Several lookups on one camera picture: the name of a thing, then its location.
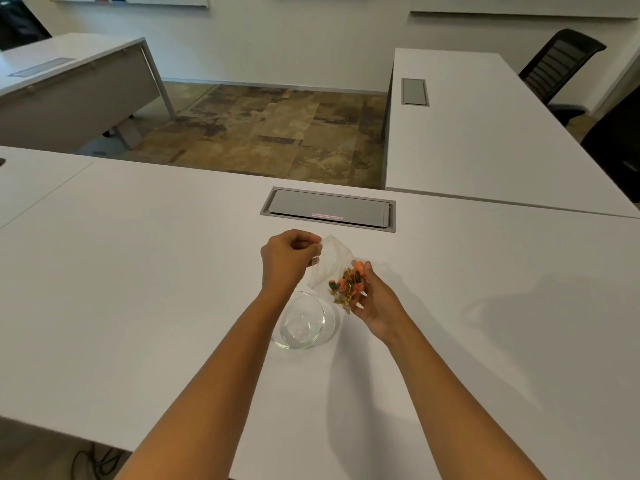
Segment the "person's left hand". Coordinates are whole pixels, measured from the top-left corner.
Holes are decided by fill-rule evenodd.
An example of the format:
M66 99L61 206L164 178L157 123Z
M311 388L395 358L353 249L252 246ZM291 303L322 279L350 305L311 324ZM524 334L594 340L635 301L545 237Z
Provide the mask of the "person's left hand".
M307 270L291 259L287 250L287 231L270 237L260 250L262 290L274 294L290 295Z

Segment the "person's right forearm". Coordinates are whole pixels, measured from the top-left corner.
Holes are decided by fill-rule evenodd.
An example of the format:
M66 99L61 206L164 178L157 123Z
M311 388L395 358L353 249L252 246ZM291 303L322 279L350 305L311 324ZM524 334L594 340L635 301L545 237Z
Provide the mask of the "person's right forearm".
M403 314L385 343L442 480L547 480Z

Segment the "person's right hand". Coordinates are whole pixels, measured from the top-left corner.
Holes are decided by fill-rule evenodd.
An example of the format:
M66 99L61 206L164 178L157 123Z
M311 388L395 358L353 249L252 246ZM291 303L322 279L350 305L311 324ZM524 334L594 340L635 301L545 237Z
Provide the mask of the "person's right hand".
M367 285L364 279L364 291L352 301L350 309L375 337L391 348L412 320L388 284L386 290L379 291L372 291Z

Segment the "white desk with panel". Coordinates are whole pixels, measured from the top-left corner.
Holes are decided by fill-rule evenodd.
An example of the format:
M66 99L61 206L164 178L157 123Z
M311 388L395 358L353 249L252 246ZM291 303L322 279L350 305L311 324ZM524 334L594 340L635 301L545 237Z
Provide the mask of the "white desk with panel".
M30 78L8 74L58 57L68 64ZM114 132L132 150L132 116L161 97L176 118L144 37L68 33L0 52L0 146L72 153Z

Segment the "long white table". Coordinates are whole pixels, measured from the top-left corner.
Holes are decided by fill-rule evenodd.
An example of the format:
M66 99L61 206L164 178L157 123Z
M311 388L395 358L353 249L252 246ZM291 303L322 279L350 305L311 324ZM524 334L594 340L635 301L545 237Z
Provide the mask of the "long white table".
M429 106L401 103L425 79ZM383 187L640 219L640 210L498 54L396 48Z

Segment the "clear plastic bag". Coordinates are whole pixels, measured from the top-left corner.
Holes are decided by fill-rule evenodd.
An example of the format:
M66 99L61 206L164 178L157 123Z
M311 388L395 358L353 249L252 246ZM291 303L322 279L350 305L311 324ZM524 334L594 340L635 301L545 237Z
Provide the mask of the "clear plastic bag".
M318 262L309 268L310 275L307 286L318 297L334 303L333 297L329 293L328 281L338 279L342 270L357 260L350 249L331 235L324 238L322 244L323 250ZM347 314L351 313L350 308L343 309Z

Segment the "pile of colourful push pins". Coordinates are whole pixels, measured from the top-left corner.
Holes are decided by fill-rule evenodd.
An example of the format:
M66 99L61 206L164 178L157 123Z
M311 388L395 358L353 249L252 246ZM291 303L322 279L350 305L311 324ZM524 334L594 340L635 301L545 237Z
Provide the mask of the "pile of colourful push pins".
M352 301L364 291L365 267L362 261L353 261L345 267L338 279L329 280L329 293L333 302L349 309Z

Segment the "clear glass bowl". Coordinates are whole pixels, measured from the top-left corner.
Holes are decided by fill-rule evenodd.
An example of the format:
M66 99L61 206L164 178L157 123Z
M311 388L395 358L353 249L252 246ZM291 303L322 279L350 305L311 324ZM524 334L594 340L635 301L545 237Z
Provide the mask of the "clear glass bowl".
M271 343L285 350L305 350L327 344L340 327L336 305L317 295L295 290L279 316Z

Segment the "person's left forearm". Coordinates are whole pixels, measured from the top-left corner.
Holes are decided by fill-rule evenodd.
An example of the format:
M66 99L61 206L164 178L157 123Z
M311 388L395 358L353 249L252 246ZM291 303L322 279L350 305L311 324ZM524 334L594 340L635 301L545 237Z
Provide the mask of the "person's left forearm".
M293 290L263 286L115 480L228 480L272 332Z

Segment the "plain whiteboard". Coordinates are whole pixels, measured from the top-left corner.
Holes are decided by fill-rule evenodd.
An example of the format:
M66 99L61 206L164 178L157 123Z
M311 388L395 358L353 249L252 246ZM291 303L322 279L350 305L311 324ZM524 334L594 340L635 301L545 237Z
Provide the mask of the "plain whiteboard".
M640 0L412 0L411 12L640 18Z

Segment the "black mesh office chair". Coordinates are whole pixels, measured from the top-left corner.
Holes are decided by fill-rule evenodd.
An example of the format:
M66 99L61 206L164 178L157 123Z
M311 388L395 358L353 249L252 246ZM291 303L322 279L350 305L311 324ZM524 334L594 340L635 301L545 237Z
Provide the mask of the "black mesh office chair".
M572 29L558 31L519 73L519 78L566 127L570 120L587 109L581 105L553 104L552 99L567 82L597 53L607 46L597 39Z

